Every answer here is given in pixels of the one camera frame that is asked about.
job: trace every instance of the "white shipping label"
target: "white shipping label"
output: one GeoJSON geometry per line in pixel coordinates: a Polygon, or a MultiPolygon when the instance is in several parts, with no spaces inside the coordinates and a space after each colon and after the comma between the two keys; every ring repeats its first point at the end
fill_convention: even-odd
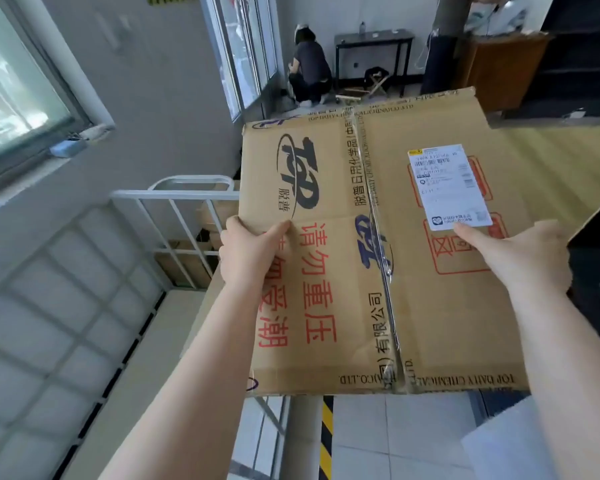
{"type": "Polygon", "coordinates": [[[409,160],[431,230],[493,224],[461,144],[411,150],[409,160]]]}

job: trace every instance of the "hand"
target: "hand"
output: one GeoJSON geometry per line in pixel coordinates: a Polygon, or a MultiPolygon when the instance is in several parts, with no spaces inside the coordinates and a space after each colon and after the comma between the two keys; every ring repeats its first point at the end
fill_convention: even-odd
{"type": "Polygon", "coordinates": [[[509,294],[530,290],[565,293],[571,284],[566,239],[557,221],[540,221],[508,239],[494,239],[455,223],[460,238],[478,249],[509,294]]]}
{"type": "Polygon", "coordinates": [[[255,284],[262,288],[264,276],[276,254],[280,239],[291,222],[275,224],[266,233],[250,233],[237,216],[229,217],[220,233],[220,272],[227,284],[255,284]]]}

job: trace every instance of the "person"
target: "person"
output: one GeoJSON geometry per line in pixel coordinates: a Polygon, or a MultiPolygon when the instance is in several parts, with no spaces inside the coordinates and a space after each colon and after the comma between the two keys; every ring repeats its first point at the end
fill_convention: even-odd
{"type": "Polygon", "coordinates": [[[312,105],[324,103],[333,85],[331,69],[322,46],[307,26],[296,29],[296,52],[289,64],[289,83],[296,101],[312,105]]]}
{"type": "MultiPolygon", "coordinates": [[[[237,217],[227,220],[220,248],[226,284],[100,480],[227,477],[264,277],[289,225],[254,235],[237,217]]],[[[566,296],[571,273],[560,227],[542,221],[503,240],[458,223],[454,229],[509,291],[531,391],[561,478],[600,479],[600,338],[566,296]]]]}

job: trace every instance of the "black pants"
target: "black pants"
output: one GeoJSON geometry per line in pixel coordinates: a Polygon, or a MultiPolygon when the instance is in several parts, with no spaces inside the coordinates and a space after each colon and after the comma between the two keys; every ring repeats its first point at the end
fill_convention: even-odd
{"type": "Polygon", "coordinates": [[[317,82],[309,86],[304,81],[302,74],[295,73],[289,74],[289,83],[291,83],[291,87],[294,88],[296,101],[302,102],[310,100],[311,102],[318,103],[320,102],[320,97],[331,90],[333,80],[329,78],[329,80],[325,82],[317,82]]]}

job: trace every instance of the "dark t-shirt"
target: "dark t-shirt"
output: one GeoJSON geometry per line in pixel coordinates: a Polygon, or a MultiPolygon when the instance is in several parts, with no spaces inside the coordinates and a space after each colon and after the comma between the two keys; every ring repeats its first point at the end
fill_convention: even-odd
{"type": "Polygon", "coordinates": [[[300,42],[296,45],[294,57],[300,62],[300,70],[307,85],[331,78],[331,69],[318,42],[300,42]]]}

